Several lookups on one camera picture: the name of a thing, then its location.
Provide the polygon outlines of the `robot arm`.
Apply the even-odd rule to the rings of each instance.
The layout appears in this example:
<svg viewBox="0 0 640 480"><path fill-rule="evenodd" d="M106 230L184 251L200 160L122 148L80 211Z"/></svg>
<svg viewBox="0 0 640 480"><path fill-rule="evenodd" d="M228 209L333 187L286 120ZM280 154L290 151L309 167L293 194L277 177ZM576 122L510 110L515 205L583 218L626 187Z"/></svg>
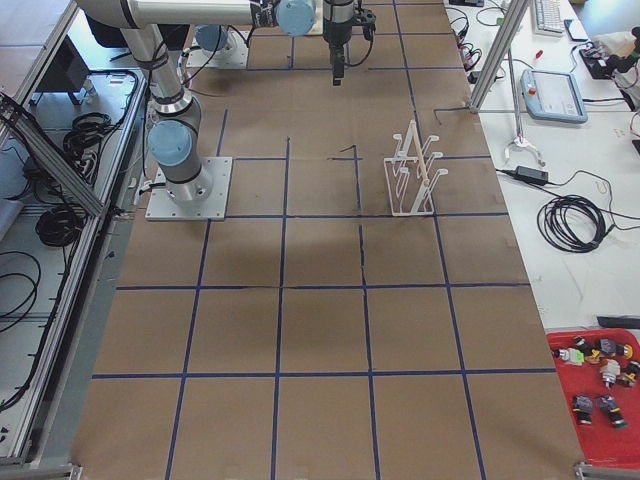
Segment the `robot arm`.
<svg viewBox="0 0 640 480"><path fill-rule="evenodd" d="M121 31L137 65L147 73L151 106L159 115L147 145L165 176L168 196L178 204L206 199L215 185L196 152L201 108L171 65L159 27L249 25L279 27L291 37L308 34L317 19L329 48L332 80L340 85L347 67L344 47L360 27L372 40L376 17L354 1L81 1L91 18Z"/></svg>

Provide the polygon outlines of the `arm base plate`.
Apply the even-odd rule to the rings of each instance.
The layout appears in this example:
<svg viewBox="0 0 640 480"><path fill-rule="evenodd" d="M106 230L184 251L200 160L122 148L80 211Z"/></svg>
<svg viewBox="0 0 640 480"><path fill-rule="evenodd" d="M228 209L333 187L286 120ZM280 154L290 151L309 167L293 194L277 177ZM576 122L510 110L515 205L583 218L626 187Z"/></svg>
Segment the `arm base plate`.
<svg viewBox="0 0 640 480"><path fill-rule="evenodd" d="M203 48L193 38L189 56L186 60L186 68L195 70L202 66L213 69L245 70L248 61L248 47L242 38L243 31L237 33L231 30L222 38L226 44L220 47L215 53Z"/></svg>
<svg viewBox="0 0 640 480"><path fill-rule="evenodd" d="M193 181L176 184L168 181L158 168L148 201L149 221L223 221L226 216L233 169L232 157L202 157L201 171Z"/></svg>

